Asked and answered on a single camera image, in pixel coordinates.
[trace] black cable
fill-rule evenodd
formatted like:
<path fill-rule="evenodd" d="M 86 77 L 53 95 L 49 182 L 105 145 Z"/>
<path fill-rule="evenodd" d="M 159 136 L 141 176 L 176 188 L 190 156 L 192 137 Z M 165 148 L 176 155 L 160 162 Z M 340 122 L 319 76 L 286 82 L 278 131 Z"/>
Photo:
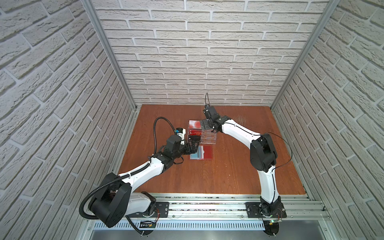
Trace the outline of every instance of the black cable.
<path fill-rule="evenodd" d="M 80 203 L 80 206 L 79 206 L 79 214 L 80 214 L 80 216 L 82 216 L 83 218 L 86 218 L 86 219 L 93 219 L 93 220 L 94 219 L 99 219 L 95 215 L 89 215 L 89 214 L 84 212 L 84 206 L 85 206 L 85 203 L 88 201 L 88 199 L 90 199 L 97 191 L 99 191 L 99 190 L 101 190 L 101 189 L 111 185 L 112 183 L 118 182 L 118 181 L 123 180 L 123 179 L 125 179 L 127 177 L 133 176 L 135 174 L 138 174 L 139 172 L 144 171 L 147 167 L 149 167 L 149 165 L 150 165 L 150 163 L 148 163 L 144 167 L 142 167 L 142 168 L 132 172 L 131 174 L 126 174 L 124 176 L 115 178 L 115 179 L 113 179 L 113 180 L 111 180 L 111 181 L 109 181 L 109 182 L 107 182 L 107 183 L 105 183 L 105 184 L 95 188 L 92 192 L 88 193 L 88 195 Z"/>
<path fill-rule="evenodd" d="M 208 93 L 205 94 L 205 97 L 204 97 L 204 102 L 205 104 L 207 104 L 207 98 L 208 98 L 208 103 L 209 105 L 211 105 L 211 103 L 209 102 L 209 96 L 208 96 Z"/>
<path fill-rule="evenodd" d="M 165 145 L 162 145 L 159 149 L 159 151 L 161 152 L 161 150 L 165 147 Z"/>
<path fill-rule="evenodd" d="M 273 198 L 272 198 L 272 202 L 273 202 L 275 200 L 276 188 L 275 188 L 275 178 L 273 177 L 272 180 L 273 180 Z"/>
<path fill-rule="evenodd" d="M 158 117 L 158 118 L 156 118 L 155 122 L 153 123 L 153 137 L 154 137 L 154 140 L 155 140 L 155 150 L 153 151 L 153 154 L 155 154 L 155 153 L 157 152 L 156 123 L 157 123 L 157 121 L 158 121 L 159 119 L 164 119 L 165 121 L 167 121 L 167 122 L 169 123 L 170 127 L 172 128 L 173 133 L 176 134 L 176 132 L 175 132 L 175 128 L 173 127 L 172 123 L 171 123 L 168 119 L 166 119 L 166 118 L 164 118 L 164 117 Z"/>
<path fill-rule="evenodd" d="M 239 127 L 238 125 L 235 125 L 235 124 L 233 124 L 233 123 L 230 123 L 230 122 L 225 122 L 225 123 L 226 123 L 226 124 L 231 124 L 231 125 L 233 125 L 233 126 L 235 126 L 235 127 L 238 127 L 238 128 L 240 128 L 241 130 L 243 130 L 244 132 L 246 132 L 246 133 L 248 133 L 248 134 L 251 134 L 252 136 L 262 136 L 262 135 L 265 135 L 265 134 L 267 134 L 267 133 L 273 134 L 273 135 L 275 135 L 275 136 L 281 138 L 281 139 L 288 145 L 288 148 L 289 148 L 289 150 L 290 150 L 290 152 L 291 152 L 291 154 L 290 154 L 291 158 L 289 159 L 288 162 L 286 162 L 286 163 L 284 163 L 284 164 L 282 164 L 282 165 L 280 165 L 280 166 L 275 167 L 274 169 L 272 169 L 272 171 L 275 170 L 276 168 L 283 167 L 283 166 L 287 165 L 287 164 L 292 160 L 293 152 L 292 152 L 292 148 L 291 148 L 291 146 L 288 144 L 288 142 L 287 142 L 284 138 L 280 137 L 279 135 L 277 135 L 277 134 L 275 134 L 275 133 L 273 133 L 273 132 L 266 132 L 266 133 L 263 133 L 263 134 L 253 134 L 253 133 L 248 132 L 248 131 L 245 130 L 245 129 L 242 129 L 241 127 Z"/>
<path fill-rule="evenodd" d="M 128 217 L 128 215 L 125 215 L 125 217 L 127 218 L 127 220 L 128 220 L 128 222 L 129 222 L 129 224 L 133 227 L 133 229 L 134 230 L 136 230 L 136 232 L 138 232 L 141 236 L 146 236 L 146 235 L 148 235 L 148 234 L 150 234 L 151 232 L 145 232 L 144 230 L 143 231 L 141 231 L 140 229 L 138 229 L 134 224 L 133 224 L 133 222 L 132 222 L 132 220 Z"/>
<path fill-rule="evenodd" d="M 181 161 L 181 162 L 173 162 L 173 164 L 175 164 L 175 165 L 182 164 L 184 162 L 184 158 L 183 158 L 183 156 L 181 156 L 180 158 L 183 159 L 183 161 Z"/>

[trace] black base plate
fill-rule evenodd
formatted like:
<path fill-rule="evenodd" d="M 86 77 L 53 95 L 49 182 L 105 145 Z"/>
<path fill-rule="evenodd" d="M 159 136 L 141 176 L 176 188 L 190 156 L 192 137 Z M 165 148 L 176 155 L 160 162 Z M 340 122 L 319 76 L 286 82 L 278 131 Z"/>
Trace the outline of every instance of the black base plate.
<path fill-rule="evenodd" d="M 280 226 L 278 222 L 271 223 L 269 221 L 264 221 L 264 232 L 267 235 L 273 236 L 279 232 Z"/>
<path fill-rule="evenodd" d="M 248 218 L 264 217 L 260 213 L 259 205 L 260 205 L 260 202 L 246 202 L 245 203 L 245 207 L 247 209 Z M 287 213 L 285 212 L 285 209 L 284 210 L 283 209 L 284 209 L 284 205 L 281 203 L 279 205 L 279 207 L 276 209 L 276 211 L 272 214 L 272 217 L 275 217 L 275 218 L 278 218 L 278 217 L 279 218 L 286 218 L 287 217 Z"/>
<path fill-rule="evenodd" d="M 155 228 L 156 227 L 156 223 L 152 223 L 149 226 L 148 224 L 143 224 L 143 222 L 145 222 L 145 221 L 140 221 L 139 228 Z"/>
<path fill-rule="evenodd" d="M 158 209 L 160 212 L 160 218 L 168 217 L 168 207 L 169 202 L 156 202 L 155 209 Z M 142 212 L 136 212 L 134 214 L 129 214 L 129 217 L 145 217 Z"/>

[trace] clear acrylic box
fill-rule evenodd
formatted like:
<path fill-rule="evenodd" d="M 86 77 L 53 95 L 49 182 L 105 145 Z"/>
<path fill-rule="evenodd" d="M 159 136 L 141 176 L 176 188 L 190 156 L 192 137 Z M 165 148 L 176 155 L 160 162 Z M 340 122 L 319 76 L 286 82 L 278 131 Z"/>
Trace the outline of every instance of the clear acrylic box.
<path fill-rule="evenodd" d="M 200 121 L 189 120 L 188 124 L 188 141 L 189 136 L 200 136 L 200 143 L 202 144 L 216 144 L 217 133 L 212 130 L 202 130 Z"/>

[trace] metal mounting plate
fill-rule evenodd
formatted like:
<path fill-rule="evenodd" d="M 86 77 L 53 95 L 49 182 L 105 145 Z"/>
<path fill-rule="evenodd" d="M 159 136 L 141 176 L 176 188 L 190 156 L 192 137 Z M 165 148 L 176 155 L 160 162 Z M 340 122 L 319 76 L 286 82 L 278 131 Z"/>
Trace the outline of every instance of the metal mounting plate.
<path fill-rule="evenodd" d="M 263 217 L 260 214 L 260 207 L 259 207 L 259 205 L 260 205 L 260 202 L 246 202 L 245 203 L 245 207 L 247 208 L 248 218 L 260 218 L 260 217 Z M 273 218 L 286 218 L 287 217 L 287 213 L 285 212 L 285 208 L 281 207 L 279 209 L 281 209 L 281 213 L 279 213 L 280 210 L 278 210 L 278 212 L 273 214 L 272 217 Z"/>
<path fill-rule="evenodd" d="M 159 210 L 160 218 L 168 217 L 168 211 L 169 211 L 169 202 L 156 202 L 155 203 L 156 208 Z M 129 217 L 145 217 L 143 213 L 136 212 L 134 214 L 129 214 Z"/>
<path fill-rule="evenodd" d="M 257 202 L 260 195 L 253 194 L 183 194 L 183 193 L 150 193 L 157 201 L 169 202 L 168 218 L 161 218 L 158 221 L 156 229 L 163 230 L 185 230 L 184 223 L 214 223 L 218 224 L 221 229 L 227 226 L 227 223 L 248 223 L 252 224 L 249 229 L 242 230 L 264 230 L 253 224 L 263 224 L 262 218 L 249 218 L 247 216 L 247 202 Z M 284 204 L 285 211 L 288 215 L 283 221 L 287 220 L 323 220 L 330 222 L 329 214 L 324 211 L 324 205 L 321 201 L 309 200 L 307 195 L 282 195 L 281 202 Z M 268 220 L 276 220 L 277 217 L 268 218 Z M 134 224 L 139 224 L 143 220 L 154 220 L 145 217 L 132 217 Z M 89 229 L 95 230 L 133 230 L 128 221 L 124 218 L 112 228 L 107 228 L 100 220 L 90 220 Z"/>

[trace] wire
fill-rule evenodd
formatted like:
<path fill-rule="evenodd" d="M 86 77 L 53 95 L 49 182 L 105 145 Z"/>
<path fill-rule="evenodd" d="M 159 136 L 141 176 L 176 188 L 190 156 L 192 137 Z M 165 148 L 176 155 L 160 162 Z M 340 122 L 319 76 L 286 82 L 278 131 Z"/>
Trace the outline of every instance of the wire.
<path fill-rule="evenodd" d="M 162 145 L 159 149 L 159 151 L 161 152 L 161 150 L 165 147 L 165 145 Z"/>
<path fill-rule="evenodd" d="M 136 230 L 136 232 L 138 232 L 140 235 L 142 235 L 142 236 L 143 236 L 143 235 L 146 236 L 146 235 L 148 235 L 148 234 L 150 234 L 150 233 L 152 232 L 152 231 L 150 231 L 150 232 L 145 232 L 145 230 L 143 230 L 143 231 L 139 230 L 139 229 L 133 224 L 132 220 L 129 218 L 128 215 L 125 215 L 125 217 L 127 218 L 129 224 L 133 227 L 133 229 Z"/>
<path fill-rule="evenodd" d="M 157 219 L 156 219 L 155 223 L 157 223 L 157 221 L 158 221 L 159 218 L 160 218 L 160 212 L 159 212 L 159 209 L 156 209 L 156 211 L 157 211 Z"/>
<path fill-rule="evenodd" d="M 211 103 L 209 102 L 209 96 L 208 96 L 208 93 L 205 94 L 205 97 L 204 97 L 204 102 L 205 104 L 207 104 L 207 98 L 208 98 L 208 103 L 209 105 L 211 105 Z"/>
<path fill-rule="evenodd" d="M 173 162 L 173 164 L 175 164 L 175 165 L 182 164 L 184 162 L 184 158 L 183 158 L 183 156 L 180 156 L 180 158 L 183 159 L 183 161 L 181 161 L 181 162 Z"/>
<path fill-rule="evenodd" d="M 262 221 L 263 221 L 263 225 L 265 227 L 265 224 L 264 224 L 264 219 L 263 219 L 263 213 L 260 211 L 260 217 L 262 218 Z"/>
<path fill-rule="evenodd" d="M 273 198 L 272 198 L 272 202 L 274 202 L 275 201 L 275 194 L 276 194 L 275 178 L 273 177 L 272 180 L 273 180 Z"/>
<path fill-rule="evenodd" d="M 223 123 L 223 124 L 231 124 L 231 125 L 233 125 L 233 126 L 235 126 L 235 127 L 240 128 L 240 129 L 243 130 L 244 132 L 246 132 L 246 133 L 248 133 L 248 134 L 251 134 L 252 136 L 262 136 L 262 135 L 265 135 L 265 134 L 267 134 L 267 133 L 270 133 L 270 134 L 273 134 L 273 135 L 275 135 L 275 136 L 281 138 L 281 139 L 287 144 L 287 146 L 288 146 L 288 148 L 289 148 L 289 150 L 290 150 L 290 152 L 291 152 L 291 154 L 290 154 L 291 158 L 288 160 L 288 162 L 286 162 L 286 163 L 284 163 L 284 164 L 282 164 L 282 165 L 280 165 L 280 166 L 277 166 L 277 167 L 275 167 L 274 169 L 272 169 L 272 171 L 276 170 L 276 169 L 279 168 L 279 167 L 283 167 L 283 166 L 287 165 L 287 164 L 292 160 L 293 152 L 292 152 L 292 148 L 291 148 L 291 146 L 288 144 L 288 142 L 287 142 L 284 138 L 280 137 L 279 135 L 277 135 L 277 134 L 275 134 L 275 133 L 273 133 L 273 132 L 266 132 L 266 133 L 263 133 L 263 134 L 253 134 L 253 133 L 248 132 L 248 131 L 245 130 L 245 129 L 242 129 L 241 127 L 239 127 L 238 125 L 235 125 L 235 124 L 233 124 L 233 123 L 225 122 L 225 123 Z"/>
<path fill-rule="evenodd" d="M 278 209 L 278 210 L 281 211 L 281 220 L 283 220 L 283 211 L 281 209 Z"/>
<path fill-rule="evenodd" d="M 157 152 L 157 143 L 156 143 L 156 123 L 157 123 L 157 121 L 158 121 L 159 119 L 164 119 L 165 121 L 167 121 L 167 122 L 169 123 L 170 127 L 172 128 L 173 133 L 176 134 L 176 132 L 175 132 L 175 128 L 173 127 L 172 123 L 171 123 L 168 119 L 166 119 L 166 118 L 164 118 L 164 117 L 158 117 L 158 118 L 156 118 L 156 119 L 155 119 L 155 122 L 153 123 L 153 137 L 154 137 L 154 140 L 155 140 L 155 150 L 153 151 L 153 154 L 155 154 L 155 153 Z"/>

